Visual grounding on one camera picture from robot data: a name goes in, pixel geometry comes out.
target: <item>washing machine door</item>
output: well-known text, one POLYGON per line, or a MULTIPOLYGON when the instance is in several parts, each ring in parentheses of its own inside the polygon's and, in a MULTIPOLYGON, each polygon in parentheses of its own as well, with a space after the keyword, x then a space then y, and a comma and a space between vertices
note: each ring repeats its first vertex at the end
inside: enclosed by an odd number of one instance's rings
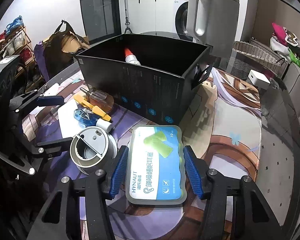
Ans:
POLYGON ((187 32, 187 15, 188 15, 188 2, 180 5, 176 12, 176 31, 181 40, 193 41, 193 37, 187 32))

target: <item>metal screw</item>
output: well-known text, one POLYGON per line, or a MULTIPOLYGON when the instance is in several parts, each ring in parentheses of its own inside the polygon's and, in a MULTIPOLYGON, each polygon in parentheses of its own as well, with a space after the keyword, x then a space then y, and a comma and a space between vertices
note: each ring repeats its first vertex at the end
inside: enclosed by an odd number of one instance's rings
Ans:
POLYGON ((64 176, 62 179, 61 179, 61 182, 62 183, 67 183, 69 181, 69 177, 68 176, 64 176))
POLYGON ((34 173, 35 173, 35 169, 34 169, 34 168, 30 168, 30 169, 29 169, 29 174, 30 174, 30 175, 33 175, 34 173))
POLYGON ((216 175, 218 173, 218 171, 215 169, 209 169, 208 172, 210 175, 216 175))
POLYGON ((245 175, 245 176, 243 176, 243 180, 244 180, 245 182, 250 182, 252 179, 251 179, 250 176, 245 175))
POLYGON ((94 173, 95 173, 97 176, 101 176, 101 175, 105 174, 105 171, 104 171, 104 170, 96 170, 94 173))

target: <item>blue shoe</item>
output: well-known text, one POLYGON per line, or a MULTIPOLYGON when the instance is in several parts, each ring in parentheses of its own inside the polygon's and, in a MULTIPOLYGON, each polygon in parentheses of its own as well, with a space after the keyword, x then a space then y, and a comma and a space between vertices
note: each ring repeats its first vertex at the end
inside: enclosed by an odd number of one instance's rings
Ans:
POLYGON ((19 17, 15 18, 12 23, 9 23, 6 27, 6 38, 16 29, 18 29, 20 26, 25 26, 23 24, 22 16, 19 15, 19 17))

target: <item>perfume bottle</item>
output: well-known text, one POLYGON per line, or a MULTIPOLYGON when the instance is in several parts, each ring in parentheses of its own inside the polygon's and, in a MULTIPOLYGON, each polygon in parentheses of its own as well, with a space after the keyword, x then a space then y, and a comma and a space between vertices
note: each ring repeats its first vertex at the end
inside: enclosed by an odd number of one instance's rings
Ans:
POLYGON ((110 112, 110 110, 112 109, 114 99, 113 96, 109 95, 108 93, 95 89, 87 91, 84 88, 80 88, 80 90, 86 94, 87 101, 90 104, 99 106, 106 113, 110 112))

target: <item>white cabinet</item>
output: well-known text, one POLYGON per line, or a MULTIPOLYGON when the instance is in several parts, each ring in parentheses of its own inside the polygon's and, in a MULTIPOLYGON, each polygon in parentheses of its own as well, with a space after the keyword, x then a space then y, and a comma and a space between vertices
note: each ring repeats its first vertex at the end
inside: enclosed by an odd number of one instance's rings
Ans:
POLYGON ((173 0, 156 0, 155 14, 155 30, 157 32, 174 32, 173 0))
POLYGON ((128 0, 129 22, 133 33, 155 31, 155 0, 128 0))
POLYGON ((128 1, 130 29, 132 30, 133 33, 140 33, 139 0, 127 0, 127 1, 128 1))

